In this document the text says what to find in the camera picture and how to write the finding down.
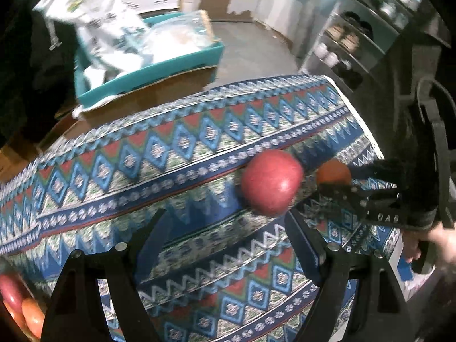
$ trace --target sneaker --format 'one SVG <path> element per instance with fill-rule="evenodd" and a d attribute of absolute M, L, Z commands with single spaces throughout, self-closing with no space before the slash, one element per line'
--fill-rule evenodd
<path fill-rule="evenodd" d="M 359 30 L 373 41 L 373 29 L 368 22 L 365 22 L 364 20 L 359 22 Z"/>
<path fill-rule="evenodd" d="M 328 47 L 324 43 L 320 42 L 320 44 L 314 49 L 314 54 L 323 60 L 328 54 Z"/>
<path fill-rule="evenodd" d="M 403 6 L 405 6 L 410 11 L 416 11 L 418 7 L 418 0 L 396 0 L 399 1 Z"/>
<path fill-rule="evenodd" d="M 336 53 L 331 52 L 326 56 L 326 58 L 323 61 L 328 67 L 332 68 L 339 62 L 339 57 Z"/>
<path fill-rule="evenodd" d="M 354 26 L 358 26 L 359 22 L 361 21 L 359 15 L 354 13 L 353 11 L 344 11 L 341 14 L 341 18 Z"/>
<path fill-rule="evenodd" d="M 350 54 L 353 54 L 359 47 L 359 37 L 354 33 L 349 33 L 340 42 L 341 46 Z"/>
<path fill-rule="evenodd" d="M 344 33 L 341 25 L 334 25 L 326 29 L 326 33 L 334 40 L 339 41 Z"/>

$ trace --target concrete floor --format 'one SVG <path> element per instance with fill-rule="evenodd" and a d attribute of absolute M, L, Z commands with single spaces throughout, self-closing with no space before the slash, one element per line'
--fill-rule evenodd
<path fill-rule="evenodd" d="M 273 31 L 252 23 L 213 23 L 213 30 L 225 51 L 217 78 L 208 88 L 298 72 L 295 57 Z"/>

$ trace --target diamond pattern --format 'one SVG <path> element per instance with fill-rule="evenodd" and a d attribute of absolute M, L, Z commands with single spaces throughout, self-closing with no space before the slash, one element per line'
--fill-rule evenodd
<path fill-rule="evenodd" d="M 279 128 L 280 116 L 269 102 L 264 103 L 264 118 L 271 126 Z"/>
<path fill-rule="evenodd" d="M 269 289 L 264 285 L 251 280 L 249 283 L 248 303 L 258 309 L 268 308 Z"/>
<path fill-rule="evenodd" d="M 263 117 L 256 113 L 252 107 L 247 107 L 245 110 L 245 124 L 257 134 L 263 133 Z"/>
<path fill-rule="evenodd" d="M 70 187 L 79 199 L 84 199 L 89 176 L 86 170 L 81 166 L 79 162 L 75 164 L 73 173 L 71 174 Z"/>
<path fill-rule="evenodd" d="M 241 324 L 244 315 L 244 304 L 234 298 L 224 296 L 220 305 L 220 316 L 232 323 Z"/>
<path fill-rule="evenodd" d="M 274 265 L 272 270 L 274 289 L 283 293 L 289 293 L 291 290 L 291 281 L 293 280 L 293 273 L 282 266 Z"/>
<path fill-rule="evenodd" d="M 30 227 L 31 204 L 27 197 L 24 197 L 22 204 L 24 205 L 24 210 L 22 212 L 22 231 L 25 232 Z"/>
<path fill-rule="evenodd" d="M 131 179 L 138 176 L 141 167 L 141 156 L 127 143 L 122 146 L 120 151 L 118 167 L 120 171 Z"/>
<path fill-rule="evenodd" d="M 14 234 L 20 235 L 22 231 L 22 212 L 18 204 L 14 204 Z"/>
<path fill-rule="evenodd" d="M 62 204 L 67 189 L 68 183 L 62 173 L 58 169 L 54 169 L 47 191 L 58 205 Z"/>
<path fill-rule="evenodd" d="M 7 222 L 7 225 L 6 225 L 6 237 L 8 239 L 13 239 L 14 238 L 14 232 L 13 232 L 13 225 L 14 225 L 14 221 L 13 221 L 13 216 L 12 215 L 8 215 L 8 222 Z"/>
<path fill-rule="evenodd" d="M 6 239 L 8 238 L 7 233 L 6 233 L 6 220 L 2 220 L 0 223 L 0 236 L 2 239 L 2 242 L 5 242 Z"/>
<path fill-rule="evenodd" d="M 164 337 L 166 342 L 184 342 L 186 340 L 186 330 L 168 321 L 164 325 L 164 330 Z"/>
<path fill-rule="evenodd" d="M 240 143 L 243 140 L 244 125 L 232 113 L 228 113 L 225 123 L 225 132 Z"/>
<path fill-rule="evenodd" d="M 196 140 L 182 124 L 178 124 L 172 140 L 173 149 L 186 160 L 190 160 L 195 149 Z"/>
<path fill-rule="evenodd" d="M 93 181 L 95 181 L 100 188 L 107 192 L 113 174 L 114 168 L 111 166 L 108 159 L 103 154 L 98 154 L 95 158 L 95 164 L 93 165 L 92 170 Z"/>
<path fill-rule="evenodd" d="M 169 146 L 161 141 L 158 136 L 151 135 L 145 147 L 144 158 L 163 171 L 166 167 L 169 151 Z"/>
<path fill-rule="evenodd" d="M 216 326 L 217 321 L 211 315 L 203 313 L 200 310 L 193 315 L 193 329 L 207 337 L 216 336 Z"/>
<path fill-rule="evenodd" d="M 293 108 L 283 99 L 279 102 L 280 114 L 288 121 L 295 120 Z"/>
<path fill-rule="evenodd" d="M 319 107 L 318 107 L 318 101 L 315 99 L 315 97 L 311 93 L 307 93 L 306 96 L 306 103 L 309 108 L 311 108 L 316 114 L 319 114 Z"/>
<path fill-rule="evenodd" d="M 320 105 L 323 108 L 325 108 L 326 110 L 329 109 L 328 100 L 326 99 L 326 97 L 323 95 L 323 93 L 320 90 L 317 90 L 315 92 L 315 97 L 318 99 L 318 102 L 320 103 Z"/>
<path fill-rule="evenodd" d="M 339 95 L 330 86 L 326 87 L 326 97 L 332 104 L 339 105 Z"/>
<path fill-rule="evenodd" d="M 205 117 L 201 123 L 200 140 L 212 151 L 216 151 L 222 130 L 208 117 Z"/>
<path fill-rule="evenodd" d="M 309 113 L 307 112 L 306 104 L 304 104 L 304 102 L 301 99 L 299 99 L 297 96 L 295 96 L 295 109 L 305 119 L 309 119 Z"/>

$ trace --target white wall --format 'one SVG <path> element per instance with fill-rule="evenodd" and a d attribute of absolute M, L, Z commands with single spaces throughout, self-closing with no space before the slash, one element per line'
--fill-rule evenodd
<path fill-rule="evenodd" d="M 254 18 L 293 39 L 302 7 L 296 0 L 260 0 Z"/>

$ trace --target cardboard box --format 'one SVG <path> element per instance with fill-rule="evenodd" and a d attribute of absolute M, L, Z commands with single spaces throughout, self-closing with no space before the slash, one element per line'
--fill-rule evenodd
<path fill-rule="evenodd" d="M 16 133 L 0 149 L 0 182 L 7 183 L 28 166 L 39 155 L 38 149 L 30 141 Z"/>
<path fill-rule="evenodd" d="M 92 129 L 130 114 L 182 99 L 203 91 L 216 70 L 217 67 L 212 66 L 176 74 L 122 95 L 100 108 L 85 111 L 78 118 L 86 121 L 89 129 Z"/>

